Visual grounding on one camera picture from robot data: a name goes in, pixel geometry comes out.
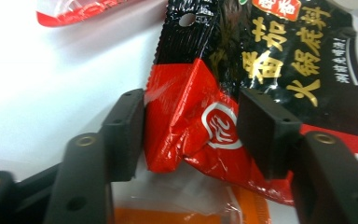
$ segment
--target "hang hole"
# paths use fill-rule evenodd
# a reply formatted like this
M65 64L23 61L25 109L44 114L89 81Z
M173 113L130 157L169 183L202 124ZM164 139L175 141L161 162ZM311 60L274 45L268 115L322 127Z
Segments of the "hang hole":
M191 26L196 21L196 15L193 13L187 13L183 15L179 20L179 25L182 27Z

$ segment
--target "food packaging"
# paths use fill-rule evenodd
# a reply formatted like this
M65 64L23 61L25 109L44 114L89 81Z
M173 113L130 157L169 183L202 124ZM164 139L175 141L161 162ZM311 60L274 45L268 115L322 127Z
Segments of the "food packaging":
M265 180L236 134L241 88L340 137L358 158L358 31L324 0L170 0L146 86L148 169L185 161L293 204L291 174Z

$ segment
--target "white surface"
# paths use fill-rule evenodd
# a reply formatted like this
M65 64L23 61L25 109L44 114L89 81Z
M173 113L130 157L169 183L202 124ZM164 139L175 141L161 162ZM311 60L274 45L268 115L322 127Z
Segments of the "white surface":
M46 28L30 1L0 1L0 170L18 180L56 164L68 140L97 132L125 91L145 86L165 12L131 0L72 26ZM274 224L296 223L271 203Z

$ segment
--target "yellow chinese characters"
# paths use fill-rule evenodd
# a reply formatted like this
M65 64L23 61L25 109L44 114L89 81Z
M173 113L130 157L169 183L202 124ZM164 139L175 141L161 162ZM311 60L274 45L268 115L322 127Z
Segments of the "yellow chinese characters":
M288 85L286 87L289 91L296 91L295 97L298 99L304 98L306 96L312 102L312 105L317 107L318 106L318 99L311 91L315 91L321 88L321 80L317 79L312 82L309 86L304 87L301 82L298 80L294 80L292 82L294 85Z
M322 28L326 26L326 23L322 20L322 16L331 17L330 13L322 11L320 7L303 7L302 9L306 12L300 19L305 21L307 24L317 26L319 30L322 30Z
M313 56L309 52L303 52L297 49L295 52L295 60L296 62L292 63L292 66L304 77L319 74L319 66L315 65L315 63L320 61L318 57Z
M266 34L265 31L267 31L267 28L263 22L264 18L262 17L257 18L257 20L253 20L255 28L252 31L252 34L255 35L255 42L260 42L261 39L263 39L267 41L267 47L271 48L273 46L278 50L283 51L282 43L287 41L287 38L282 36L286 34L284 25L279 24L276 21L271 21L269 23L268 34Z
M258 82L263 84L264 78L280 77L283 62L269 57L270 51L262 53L259 57L257 52L243 52L242 65L249 72L249 78L257 77Z

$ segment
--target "red package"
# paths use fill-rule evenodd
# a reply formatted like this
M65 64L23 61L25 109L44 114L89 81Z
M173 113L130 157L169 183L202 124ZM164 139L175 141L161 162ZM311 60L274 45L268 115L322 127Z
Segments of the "red package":
M148 168L185 161L292 204L291 174L266 181L236 135L239 91L268 94L302 133L335 134L358 158L355 40L351 15L323 0L170 0L145 93Z
M44 26L63 26L103 13L127 0L38 0L37 20Z

